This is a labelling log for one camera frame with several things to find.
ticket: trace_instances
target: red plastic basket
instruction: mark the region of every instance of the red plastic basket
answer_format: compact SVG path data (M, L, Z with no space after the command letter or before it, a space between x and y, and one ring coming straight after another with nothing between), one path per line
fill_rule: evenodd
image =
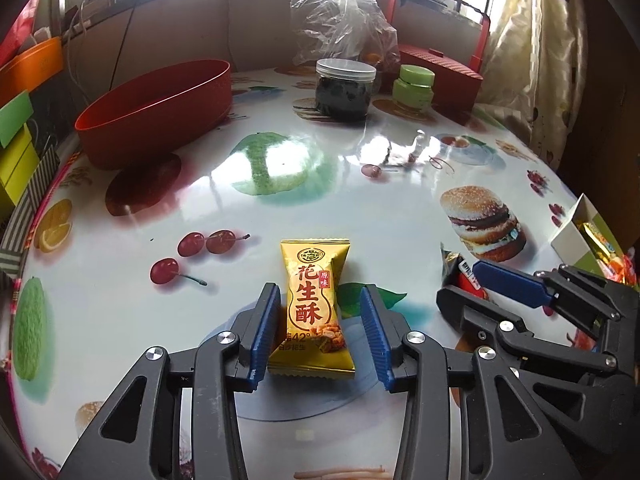
M389 0L386 10L386 20L389 23L393 22L396 1ZM432 48L398 45L403 64L423 66L435 73L433 104L441 110L453 113L470 112L476 102L482 84L482 76L478 72L482 66L482 54L489 37L491 21L484 12L475 10L482 15L482 31L468 66Z
M91 104L76 121L82 147L101 170L171 152L222 122L231 110L231 68L188 61L141 75Z

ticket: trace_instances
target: green box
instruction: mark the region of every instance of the green box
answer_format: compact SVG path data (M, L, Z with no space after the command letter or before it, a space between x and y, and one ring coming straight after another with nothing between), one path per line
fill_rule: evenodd
M32 115L33 106L27 91L19 93L0 108L0 146L6 148Z

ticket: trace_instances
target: electrical cable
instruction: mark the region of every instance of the electrical cable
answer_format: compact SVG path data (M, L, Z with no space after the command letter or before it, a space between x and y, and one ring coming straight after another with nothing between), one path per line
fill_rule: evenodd
M124 42L127 39L127 33L129 31L129 25L131 25L131 19L133 18L133 13L136 11L136 7L138 6L138 2L140 0L136 0L133 3L133 7L131 9L131 13L129 15L129 20L127 21L127 26L124 29L124 34L122 35L122 41L120 42L120 48L118 49L118 55L116 56L116 62L113 65L113 72L111 73L111 82L109 83L109 92L113 90L113 80L116 77L116 71L118 70L118 63L120 62L120 56L122 54L122 48L124 47Z
M231 61L231 72L237 72L238 66L234 60L234 55L231 53L231 3L229 0L225 0L226 3L226 50L229 53L229 60Z
M69 78L71 79L73 84L76 85L76 87L78 87L78 90L82 94L82 98L84 99L84 104L88 105L90 102L89 96L86 94L86 92L82 88L82 85L78 81L78 72L76 71L76 76L74 77L74 74L73 74L74 71L72 70L72 67L71 67L71 39L74 31L74 22L76 18L79 18L81 23L82 43L84 43L84 35L86 34L86 27L84 26L84 23L82 21L82 10L84 8L85 2L86 0L82 0L82 3L80 4L80 8L74 14L73 18L71 19L71 25L69 25L68 37L66 39L66 68L69 72Z

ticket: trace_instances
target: logo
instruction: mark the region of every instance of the logo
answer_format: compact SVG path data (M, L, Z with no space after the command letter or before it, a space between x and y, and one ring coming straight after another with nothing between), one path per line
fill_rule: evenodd
M298 259L304 264L312 264L313 262L322 260L322 258L324 258L324 251L313 247L302 249L298 253Z
M473 288L475 290L480 290L480 283L478 282L478 279L476 278L474 272L471 270L471 267L469 267L469 264L465 260L462 260L460 262L458 268L460 269L460 272L462 272L462 274L466 276Z

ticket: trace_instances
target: yellow snack package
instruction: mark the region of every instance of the yellow snack package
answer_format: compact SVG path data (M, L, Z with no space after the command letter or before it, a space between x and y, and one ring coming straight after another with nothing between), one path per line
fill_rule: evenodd
M355 367L340 328L335 294L349 241L283 240L280 247L288 275L287 331L269 358L269 371L352 378Z

